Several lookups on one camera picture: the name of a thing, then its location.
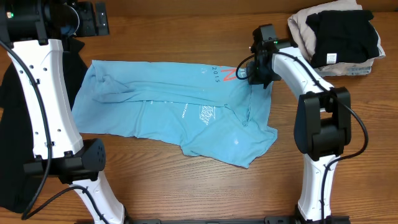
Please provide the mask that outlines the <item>light blue t-shirt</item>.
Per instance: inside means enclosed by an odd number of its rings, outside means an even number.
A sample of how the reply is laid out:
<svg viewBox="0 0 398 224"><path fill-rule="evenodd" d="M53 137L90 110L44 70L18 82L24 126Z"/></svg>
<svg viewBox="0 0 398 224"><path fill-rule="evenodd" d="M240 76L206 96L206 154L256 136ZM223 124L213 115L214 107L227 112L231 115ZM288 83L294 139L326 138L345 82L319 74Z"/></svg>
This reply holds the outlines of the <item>light blue t-shirt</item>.
<svg viewBox="0 0 398 224"><path fill-rule="evenodd" d="M160 140L186 156L248 167L276 141L271 87L243 69L197 63L95 60L72 114L81 133Z"/></svg>

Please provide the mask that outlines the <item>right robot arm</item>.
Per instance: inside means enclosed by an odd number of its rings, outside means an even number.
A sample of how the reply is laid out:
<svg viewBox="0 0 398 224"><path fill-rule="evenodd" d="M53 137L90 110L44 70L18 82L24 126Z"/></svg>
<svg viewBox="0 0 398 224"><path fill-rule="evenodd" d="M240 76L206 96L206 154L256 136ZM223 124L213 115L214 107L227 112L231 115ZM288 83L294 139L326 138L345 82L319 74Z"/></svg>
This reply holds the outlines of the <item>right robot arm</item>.
<svg viewBox="0 0 398 224"><path fill-rule="evenodd" d="M267 217L272 223L350 223L348 216L331 213L333 176L341 155L351 141L351 97L346 88L335 88L320 77L288 40L256 40L252 62L246 67L249 84L268 87L283 80L298 105L294 140L303 154L303 183L295 213Z"/></svg>

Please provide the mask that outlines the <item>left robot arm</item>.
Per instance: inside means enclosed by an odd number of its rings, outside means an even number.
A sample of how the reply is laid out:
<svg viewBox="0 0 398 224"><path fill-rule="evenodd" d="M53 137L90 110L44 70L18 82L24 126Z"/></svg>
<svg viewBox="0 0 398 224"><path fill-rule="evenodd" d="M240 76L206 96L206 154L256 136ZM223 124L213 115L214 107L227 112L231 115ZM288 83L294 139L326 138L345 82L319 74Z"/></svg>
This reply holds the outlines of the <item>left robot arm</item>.
<svg viewBox="0 0 398 224"><path fill-rule="evenodd" d="M63 74L63 43L108 35L103 1L2 1L1 46L12 60L33 131L28 175L57 177L75 191L95 223L130 223L104 173L102 140L84 140L75 125Z"/></svg>

